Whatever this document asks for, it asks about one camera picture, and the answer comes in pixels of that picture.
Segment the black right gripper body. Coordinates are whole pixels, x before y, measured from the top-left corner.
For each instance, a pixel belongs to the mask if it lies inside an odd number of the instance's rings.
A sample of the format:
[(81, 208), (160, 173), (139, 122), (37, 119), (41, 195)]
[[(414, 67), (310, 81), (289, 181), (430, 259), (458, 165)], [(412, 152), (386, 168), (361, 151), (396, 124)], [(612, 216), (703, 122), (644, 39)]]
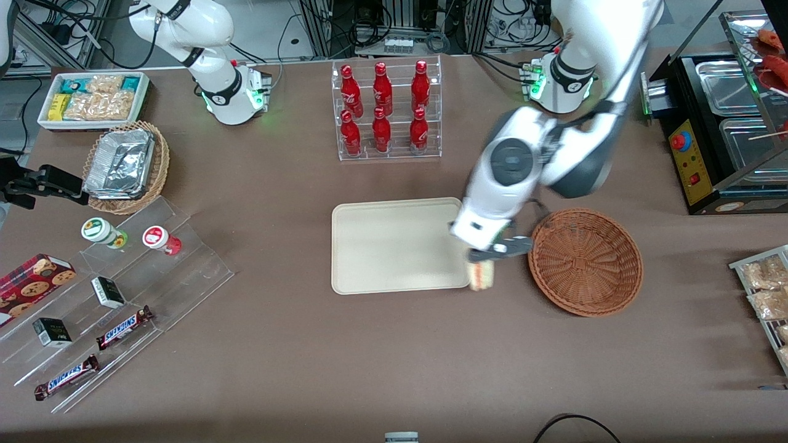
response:
[(1, 159), (1, 191), (2, 202), (17, 205), (23, 209), (33, 210), (36, 197), (32, 196), (38, 190), (34, 173), (18, 164), (14, 158)]

